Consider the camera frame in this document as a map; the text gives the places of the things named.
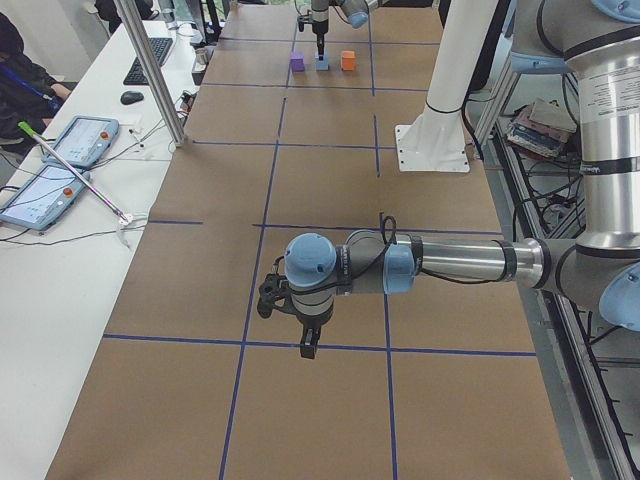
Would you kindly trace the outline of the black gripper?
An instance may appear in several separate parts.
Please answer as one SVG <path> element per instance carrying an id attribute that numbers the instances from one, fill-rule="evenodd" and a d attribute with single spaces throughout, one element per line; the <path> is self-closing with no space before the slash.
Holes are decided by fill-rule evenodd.
<path id="1" fill-rule="evenodd" d="M 297 17 L 297 26 L 303 32 L 306 25 L 312 27 L 312 32 L 316 34 L 317 56 L 323 59 L 325 55 L 325 34 L 329 31 L 329 16 L 327 12 L 307 13 Z"/>
<path id="2" fill-rule="evenodd" d="M 267 319 L 274 310 L 293 315 L 304 326 L 299 343 L 304 359 L 315 359 L 320 340 L 320 328 L 333 315 L 334 301 L 331 294 L 314 298 L 314 294 L 295 295 L 284 275 L 269 273 L 259 286 L 258 314 Z"/>

